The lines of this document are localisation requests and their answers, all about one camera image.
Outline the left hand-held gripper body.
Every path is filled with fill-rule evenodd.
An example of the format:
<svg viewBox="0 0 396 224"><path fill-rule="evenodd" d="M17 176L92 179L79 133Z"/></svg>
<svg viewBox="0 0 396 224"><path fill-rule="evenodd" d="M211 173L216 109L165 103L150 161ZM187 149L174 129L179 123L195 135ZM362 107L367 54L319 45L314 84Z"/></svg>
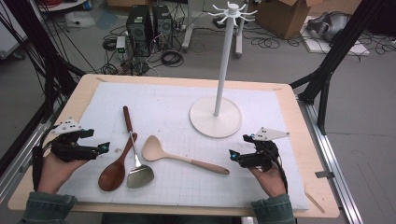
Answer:
<svg viewBox="0 0 396 224"><path fill-rule="evenodd" d="M55 126L49 133L55 135L51 141L51 152L65 162L95 160L97 147L81 146L79 132L83 128L72 118Z"/></svg>

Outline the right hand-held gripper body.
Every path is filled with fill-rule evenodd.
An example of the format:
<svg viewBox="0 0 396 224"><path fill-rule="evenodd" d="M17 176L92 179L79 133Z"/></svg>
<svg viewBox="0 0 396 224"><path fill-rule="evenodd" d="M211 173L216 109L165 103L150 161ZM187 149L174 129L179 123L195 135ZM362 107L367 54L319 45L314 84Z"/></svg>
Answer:
<svg viewBox="0 0 396 224"><path fill-rule="evenodd" d="M268 171L275 164L281 168L279 162L279 151L275 139L289 137L288 132L282 132L269 128L261 127L252 135L255 141L255 152L249 154L240 154L238 164L243 168L262 167L264 171Z"/></svg>

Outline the brown wooden spoon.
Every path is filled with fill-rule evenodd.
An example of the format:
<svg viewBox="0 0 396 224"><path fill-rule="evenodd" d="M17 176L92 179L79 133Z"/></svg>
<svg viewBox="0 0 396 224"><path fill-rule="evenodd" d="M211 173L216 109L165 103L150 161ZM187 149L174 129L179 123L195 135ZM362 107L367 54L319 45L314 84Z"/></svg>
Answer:
<svg viewBox="0 0 396 224"><path fill-rule="evenodd" d="M132 133L127 141L127 144L121 155L107 166L107 168L100 174L98 179L98 186L103 191L112 191L117 189L125 177L125 158L134 146L134 141L137 138L136 133Z"/></svg>

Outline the metal spatula with brown handle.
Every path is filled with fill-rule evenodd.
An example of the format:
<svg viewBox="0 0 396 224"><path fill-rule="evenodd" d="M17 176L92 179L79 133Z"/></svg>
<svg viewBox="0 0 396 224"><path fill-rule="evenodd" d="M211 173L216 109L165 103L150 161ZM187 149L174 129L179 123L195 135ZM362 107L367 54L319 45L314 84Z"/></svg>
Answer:
<svg viewBox="0 0 396 224"><path fill-rule="evenodd" d="M134 132L133 126L130 118L129 108L125 105L123 108L123 115L126 123L127 131L130 135L130 140L132 142L132 150L134 152L134 167L131 169L127 176L127 187L131 189L137 189L146 186L149 182L154 179L153 170L145 165L142 164L139 160L135 149L134 143Z"/></svg>

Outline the beige rice spoon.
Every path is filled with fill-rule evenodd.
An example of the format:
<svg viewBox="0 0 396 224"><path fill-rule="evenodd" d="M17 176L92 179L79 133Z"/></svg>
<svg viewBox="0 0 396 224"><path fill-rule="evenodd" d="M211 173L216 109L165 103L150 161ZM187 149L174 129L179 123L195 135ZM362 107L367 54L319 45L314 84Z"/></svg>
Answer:
<svg viewBox="0 0 396 224"><path fill-rule="evenodd" d="M183 161L188 164L205 169L207 171L214 172L216 174L228 175L230 173L230 171L227 168L216 164L212 164L204 161L197 161L166 152L163 149L160 140L155 135L149 136L148 139L146 140L145 144L142 147L142 155L147 161L170 159L176 161Z"/></svg>

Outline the white utensil stand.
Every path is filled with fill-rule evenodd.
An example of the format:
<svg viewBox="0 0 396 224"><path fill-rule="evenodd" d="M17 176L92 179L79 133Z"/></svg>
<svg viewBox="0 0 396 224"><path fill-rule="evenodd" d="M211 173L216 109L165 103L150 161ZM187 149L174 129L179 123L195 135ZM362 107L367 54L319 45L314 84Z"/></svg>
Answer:
<svg viewBox="0 0 396 224"><path fill-rule="evenodd" d="M226 23L217 94L203 97L191 106L190 122L196 131L205 136L225 138L237 133L243 122L242 112L238 105L223 97L233 41L233 29L235 26L240 28L245 21L248 21L246 15L254 15L256 10L247 12L248 1L241 7L228 2L224 9L216 6L213 8L218 13L212 15L223 16L222 21Z"/></svg>

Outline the person's left hand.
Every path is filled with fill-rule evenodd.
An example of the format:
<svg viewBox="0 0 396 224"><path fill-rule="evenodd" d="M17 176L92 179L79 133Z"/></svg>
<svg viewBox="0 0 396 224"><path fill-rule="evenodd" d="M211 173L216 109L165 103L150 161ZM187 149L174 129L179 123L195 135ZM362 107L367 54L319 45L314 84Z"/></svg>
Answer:
<svg viewBox="0 0 396 224"><path fill-rule="evenodd" d="M48 194L56 194L72 174L85 163L87 161L65 162L50 152L44 159L37 190Z"/></svg>

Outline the person's right hand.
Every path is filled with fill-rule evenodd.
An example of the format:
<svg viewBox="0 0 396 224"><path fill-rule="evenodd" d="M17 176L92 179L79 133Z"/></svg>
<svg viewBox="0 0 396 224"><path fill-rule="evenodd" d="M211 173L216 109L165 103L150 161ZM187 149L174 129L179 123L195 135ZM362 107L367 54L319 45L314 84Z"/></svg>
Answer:
<svg viewBox="0 0 396 224"><path fill-rule="evenodd" d="M249 168L249 171L255 176L260 186L269 197L277 197L286 194L286 188L281 174L276 168L271 168L265 172L258 168Z"/></svg>

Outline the white stand leg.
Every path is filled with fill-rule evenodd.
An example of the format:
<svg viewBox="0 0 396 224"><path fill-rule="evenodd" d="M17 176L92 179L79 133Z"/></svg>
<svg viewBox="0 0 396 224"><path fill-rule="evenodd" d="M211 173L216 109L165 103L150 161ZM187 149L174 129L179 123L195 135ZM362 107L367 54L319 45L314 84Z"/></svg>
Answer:
<svg viewBox="0 0 396 224"><path fill-rule="evenodd" d="M241 11L241 17L239 18L239 23L238 23L238 28L237 28L237 33L235 34L235 56L240 59L242 57L242 51L243 51L243 28L245 24L244 18L246 17L246 13L248 11L248 1L249 0L244 0L244 8Z"/></svg>
<svg viewBox="0 0 396 224"><path fill-rule="evenodd" d="M188 0L188 16L187 16L187 25L184 35L184 40L181 45L181 48L184 52L186 52L189 48L191 42L191 35L193 32L193 22L192 22L192 0Z"/></svg>

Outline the small white power box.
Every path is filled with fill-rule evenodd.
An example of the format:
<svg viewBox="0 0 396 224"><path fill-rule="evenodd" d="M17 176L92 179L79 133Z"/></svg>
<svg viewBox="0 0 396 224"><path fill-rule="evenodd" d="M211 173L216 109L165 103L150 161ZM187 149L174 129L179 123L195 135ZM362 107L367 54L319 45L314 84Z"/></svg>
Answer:
<svg viewBox="0 0 396 224"><path fill-rule="evenodd" d="M116 51L119 55L119 59L121 61L125 61L127 59L127 48L126 48L126 37L118 36L116 42Z"/></svg>

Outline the black computer tower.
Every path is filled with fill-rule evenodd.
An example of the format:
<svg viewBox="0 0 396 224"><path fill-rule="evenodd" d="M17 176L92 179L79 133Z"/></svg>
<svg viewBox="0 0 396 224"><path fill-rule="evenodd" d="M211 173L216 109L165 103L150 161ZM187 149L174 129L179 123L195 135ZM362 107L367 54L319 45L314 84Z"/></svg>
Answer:
<svg viewBox="0 0 396 224"><path fill-rule="evenodd" d="M152 8L153 28L159 49L173 47L173 19L165 5L155 5Z"/></svg>
<svg viewBox="0 0 396 224"><path fill-rule="evenodd" d="M146 57L150 55L149 42L153 38L151 18L148 5L133 5L126 22L133 55Z"/></svg>

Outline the grey rounded device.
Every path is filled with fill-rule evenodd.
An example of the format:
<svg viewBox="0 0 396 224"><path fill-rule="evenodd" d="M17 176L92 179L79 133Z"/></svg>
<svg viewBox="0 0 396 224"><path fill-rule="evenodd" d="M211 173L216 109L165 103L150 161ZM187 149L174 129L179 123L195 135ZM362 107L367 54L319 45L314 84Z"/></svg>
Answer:
<svg viewBox="0 0 396 224"><path fill-rule="evenodd" d="M314 31L325 41L331 43L341 34L350 18L350 15L339 11L324 12L321 16L309 20L306 30Z"/></svg>

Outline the white foam board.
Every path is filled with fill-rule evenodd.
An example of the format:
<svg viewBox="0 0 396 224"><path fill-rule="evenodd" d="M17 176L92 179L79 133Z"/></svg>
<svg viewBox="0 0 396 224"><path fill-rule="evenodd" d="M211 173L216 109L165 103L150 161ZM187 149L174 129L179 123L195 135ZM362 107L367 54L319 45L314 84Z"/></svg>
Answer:
<svg viewBox="0 0 396 224"><path fill-rule="evenodd" d="M303 27L301 28L300 35L304 42L307 51L310 53L323 53L327 54L331 47L330 43L325 41L320 35L318 35L315 31L308 31L306 29L307 22L311 20L311 16L307 16ZM355 56L368 56L370 51L363 46L360 41L356 41L354 46L349 50L348 55L355 55Z"/></svg>

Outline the aluminium rail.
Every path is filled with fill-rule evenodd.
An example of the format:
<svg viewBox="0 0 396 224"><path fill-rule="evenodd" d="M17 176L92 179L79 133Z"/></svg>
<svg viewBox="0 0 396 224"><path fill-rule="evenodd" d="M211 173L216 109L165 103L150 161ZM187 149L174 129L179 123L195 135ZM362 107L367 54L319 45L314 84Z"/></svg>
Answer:
<svg viewBox="0 0 396 224"><path fill-rule="evenodd" d="M318 145L319 157L325 165L325 177L331 182L335 190L335 200L338 208L343 213L348 224L363 224L360 211L349 190L344 173L332 149L331 142L326 134L323 134L317 125L318 112L313 105L298 102L304 119L313 133L314 142Z"/></svg>
<svg viewBox="0 0 396 224"><path fill-rule="evenodd" d="M42 139L44 132L54 124L62 109L63 106L56 103L53 112L47 115L44 106L40 106L0 159L0 204L17 186L29 168L33 147Z"/></svg>

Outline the black metal frame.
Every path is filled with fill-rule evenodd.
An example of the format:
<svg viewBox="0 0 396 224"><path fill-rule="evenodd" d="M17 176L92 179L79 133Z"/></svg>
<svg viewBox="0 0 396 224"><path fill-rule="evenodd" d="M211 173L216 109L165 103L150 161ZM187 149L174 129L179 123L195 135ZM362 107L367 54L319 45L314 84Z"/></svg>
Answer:
<svg viewBox="0 0 396 224"><path fill-rule="evenodd" d="M332 75L345 59L371 19L386 2L387 0L361 0L361 3L352 14L350 21L335 40L320 66L311 74L290 83L293 89L306 84L304 91L298 95L298 99L306 105L312 105L316 97L320 95L317 126L323 135L326 135L325 120Z"/></svg>
<svg viewBox="0 0 396 224"><path fill-rule="evenodd" d="M22 40L11 22L0 13L0 22L25 50L36 73L45 80L43 86L45 101L40 111L43 113L43 119L48 120L54 114L55 102L62 96L68 99L76 88L78 82L73 78L73 74L83 77L86 72L61 56L37 18L29 0L3 0L0 1L0 6L7 6L27 35L29 43Z"/></svg>

